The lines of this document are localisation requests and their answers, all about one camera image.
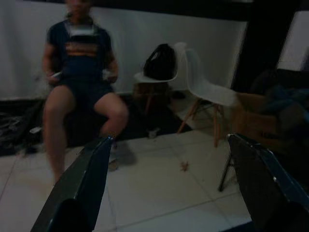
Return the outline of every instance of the white wall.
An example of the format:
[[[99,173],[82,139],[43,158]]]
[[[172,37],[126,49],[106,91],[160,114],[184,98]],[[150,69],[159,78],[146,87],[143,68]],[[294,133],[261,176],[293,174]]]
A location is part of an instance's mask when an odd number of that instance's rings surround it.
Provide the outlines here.
[[[54,23],[63,20],[67,10],[63,4],[16,1],[13,12],[16,33],[21,43],[20,47],[16,47],[20,51],[17,56],[22,57],[24,54],[26,60],[23,62],[27,64],[28,70],[24,76],[16,76],[14,72],[0,75],[1,81],[8,78],[14,80],[6,91],[3,85],[0,86],[0,98],[34,97],[44,89],[43,80],[38,83],[34,79],[38,75],[42,76],[41,58],[46,31]],[[179,41],[197,50],[204,70],[213,82],[221,85],[231,83],[245,22],[104,8],[94,8],[92,15],[112,36],[121,72],[115,84],[117,92],[132,91],[133,75],[140,71],[144,61],[160,43],[174,44]],[[1,55],[0,58],[8,59],[8,56]],[[28,87],[16,93],[13,85],[21,79],[27,80]],[[186,89],[184,71],[172,86],[175,89]]]
[[[278,68],[294,71],[301,70],[308,48],[309,11],[301,11],[294,16]]]

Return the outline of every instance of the dark t-shirt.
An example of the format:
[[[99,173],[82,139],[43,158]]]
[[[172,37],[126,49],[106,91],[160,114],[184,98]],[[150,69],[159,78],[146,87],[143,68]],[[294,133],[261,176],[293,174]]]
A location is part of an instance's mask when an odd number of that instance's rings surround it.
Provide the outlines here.
[[[106,68],[106,55],[112,50],[106,30],[94,25],[95,36],[71,36],[68,21],[53,25],[47,33],[47,41],[57,49],[62,61],[62,76],[85,81],[102,77]]]

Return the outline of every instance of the person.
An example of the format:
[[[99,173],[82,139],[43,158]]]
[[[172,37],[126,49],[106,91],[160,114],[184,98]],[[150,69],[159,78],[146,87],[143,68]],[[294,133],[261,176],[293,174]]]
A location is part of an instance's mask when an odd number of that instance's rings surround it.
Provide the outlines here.
[[[118,77],[111,39],[89,16],[92,0],[66,0],[66,4],[69,14],[49,29],[42,59],[47,81],[54,86],[44,107],[43,138],[55,181],[64,172],[66,114],[81,105],[106,116],[108,121],[101,128],[101,136],[116,137],[128,120],[126,105],[111,87]],[[83,29],[87,33],[78,36]],[[61,78],[54,77],[55,54],[63,63]],[[102,79],[105,69],[112,73],[107,80]]]

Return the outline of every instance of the white chair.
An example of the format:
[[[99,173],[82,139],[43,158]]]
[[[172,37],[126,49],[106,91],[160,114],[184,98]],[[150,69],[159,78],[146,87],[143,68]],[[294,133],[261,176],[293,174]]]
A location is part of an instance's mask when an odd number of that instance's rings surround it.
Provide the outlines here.
[[[151,100],[152,100],[152,98],[154,96],[155,84],[171,82],[171,81],[173,81],[173,80],[175,80],[177,78],[178,70],[179,70],[179,67],[180,67],[181,61],[182,61],[182,57],[185,57],[185,48],[186,48],[186,43],[183,43],[183,42],[179,42],[179,43],[176,43],[174,45],[174,51],[176,53],[176,59],[177,59],[177,66],[176,66],[175,75],[174,75],[174,77],[172,79],[170,79],[170,80],[163,80],[163,81],[155,80],[155,79],[152,79],[152,78],[150,78],[148,76],[144,76],[143,72],[139,72],[139,73],[134,75],[134,78],[135,78],[135,80],[138,83],[153,84],[153,87],[150,89],[150,92],[148,94],[147,104],[146,104],[146,108],[145,108],[145,113],[146,114],[149,111],[150,103],[151,103]]]
[[[178,133],[183,130],[186,121],[190,116],[195,116],[197,108],[202,100],[212,102],[214,107],[214,146],[218,146],[220,139],[220,127],[217,123],[217,113],[219,112],[224,118],[223,106],[235,106],[238,102],[236,92],[233,90],[212,84],[203,72],[203,67],[198,54],[193,49],[185,51],[187,59],[187,81],[188,87],[192,94],[198,97],[188,114],[186,115]]]

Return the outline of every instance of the black backpack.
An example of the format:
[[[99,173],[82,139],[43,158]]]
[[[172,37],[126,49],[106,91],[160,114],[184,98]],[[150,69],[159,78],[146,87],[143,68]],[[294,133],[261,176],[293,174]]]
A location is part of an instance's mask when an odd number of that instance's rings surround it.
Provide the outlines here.
[[[168,44],[161,44],[146,60],[144,75],[156,80],[170,80],[175,75],[176,55]]]

